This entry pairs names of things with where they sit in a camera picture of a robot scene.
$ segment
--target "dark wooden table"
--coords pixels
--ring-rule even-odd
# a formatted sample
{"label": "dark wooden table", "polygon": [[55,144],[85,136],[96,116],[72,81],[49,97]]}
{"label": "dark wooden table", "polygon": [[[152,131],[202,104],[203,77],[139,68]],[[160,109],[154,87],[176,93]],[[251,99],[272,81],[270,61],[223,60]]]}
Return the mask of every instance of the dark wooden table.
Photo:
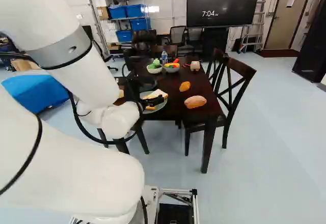
{"label": "dark wooden table", "polygon": [[[150,59],[145,59],[136,63],[134,67],[139,76],[155,77],[158,82],[158,88],[169,94],[169,99],[165,107],[155,113],[144,115],[144,120],[191,120],[205,123],[201,172],[206,173],[214,140],[217,118],[222,115],[223,112],[203,68],[201,67],[198,72],[191,72],[189,67],[184,68],[182,66],[185,63],[190,64],[191,61],[195,60],[198,60],[198,58],[180,58],[180,70],[177,73],[161,73],[155,75],[148,73],[146,66],[150,64]],[[191,88],[188,91],[180,92],[180,84],[184,81],[189,81],[191,83]],[[194,95],[203,96],[207,99],[207,103],[198,108],[186,108],[184,101],[188,97]]]}

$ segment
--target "television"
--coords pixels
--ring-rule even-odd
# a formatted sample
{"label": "television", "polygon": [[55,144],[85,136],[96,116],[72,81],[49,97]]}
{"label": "television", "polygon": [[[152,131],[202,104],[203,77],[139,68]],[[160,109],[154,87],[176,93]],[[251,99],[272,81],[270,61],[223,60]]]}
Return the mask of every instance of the television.
{"label": "television", "polygon": [[187,0],[187,27],[251,24],[257,0]]}

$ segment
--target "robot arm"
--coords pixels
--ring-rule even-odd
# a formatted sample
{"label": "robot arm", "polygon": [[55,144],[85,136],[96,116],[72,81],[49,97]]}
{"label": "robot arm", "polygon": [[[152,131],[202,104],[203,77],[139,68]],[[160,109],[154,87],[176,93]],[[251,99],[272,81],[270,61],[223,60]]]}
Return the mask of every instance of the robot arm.
{"label": "robot arm", "polygon": [[[65,1],[0,2],[6,3],[0,5],[0,32],[80,104],[102,111],[98,122],[108,136],[123,137],[139,118],[137,105],[112,105],[118,85]],[[0,205],[69,212],[98,224],[131,220],[144,187],[136,159],[60,133],[21,107],[2,86],[0,97],[0,191],[38,143],[28,167],[0,195]]]}

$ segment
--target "plate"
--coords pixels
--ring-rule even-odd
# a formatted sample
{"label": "plate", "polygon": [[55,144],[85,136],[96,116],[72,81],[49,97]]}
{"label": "plate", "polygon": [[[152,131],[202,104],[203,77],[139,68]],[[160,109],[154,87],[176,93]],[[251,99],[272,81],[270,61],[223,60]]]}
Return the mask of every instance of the plate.
{"label": "plate", "polygon": [[[145,91],[145,92],[142,92],[142,93],[140,93],[140,98],[143,98],[143,97],[151,94],[152,92],[153,91]],[[163,108],[166,105],[167,102],[168,102],[168,98],[165,98],[163,103],[160,103],[157,106],[155,106],[155,110],[144,110],[143,111],[143,114],[146,115],[146,114],[154,113],[154,112],[160,110],[161,108]]]}

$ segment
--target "plastic bottle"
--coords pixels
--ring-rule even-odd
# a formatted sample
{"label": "plastic bottle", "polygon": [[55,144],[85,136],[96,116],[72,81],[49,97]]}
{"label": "plastic bottle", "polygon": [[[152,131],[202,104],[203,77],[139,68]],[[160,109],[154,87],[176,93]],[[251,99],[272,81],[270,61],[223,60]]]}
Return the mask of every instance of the plastic bottle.
{"label": "plastic bottle", "polygon": [[165,49],[163,49],[161,60],[163,65],[168,62],[168,53],[165,51]]}

